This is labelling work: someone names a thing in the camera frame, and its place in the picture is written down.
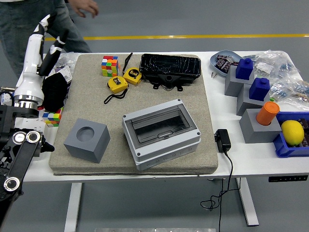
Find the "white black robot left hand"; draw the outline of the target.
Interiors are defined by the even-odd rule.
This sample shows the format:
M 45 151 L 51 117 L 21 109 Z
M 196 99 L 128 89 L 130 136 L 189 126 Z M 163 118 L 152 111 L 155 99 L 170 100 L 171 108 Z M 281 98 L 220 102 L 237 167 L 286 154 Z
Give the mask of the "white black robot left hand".
M 56 14 L 49 14 L 44 17 L 36 26 L 28 39 L 27 49 L 24 58 L 21 81 L 18 81 L 14 92 L 15 104 L 37 104 L 41 105 L 44 99 L 42 83 L 60 56 L 66 43 L 68 30 L 65 30 L 56 38 L 49 52 L 43 55 L 43 45 L 48 29 L 51 28 Z

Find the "person's left hand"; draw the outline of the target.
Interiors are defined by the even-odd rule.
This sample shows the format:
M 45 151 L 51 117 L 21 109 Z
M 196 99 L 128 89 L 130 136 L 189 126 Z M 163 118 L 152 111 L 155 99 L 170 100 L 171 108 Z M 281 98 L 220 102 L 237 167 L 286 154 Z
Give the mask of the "person's left hand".
M 68 0 L 68 3 L 80 17 L 86 17 L 84 11 L 89 12 L 93 18 L 99 14 L 98 4 L 94 0 Z

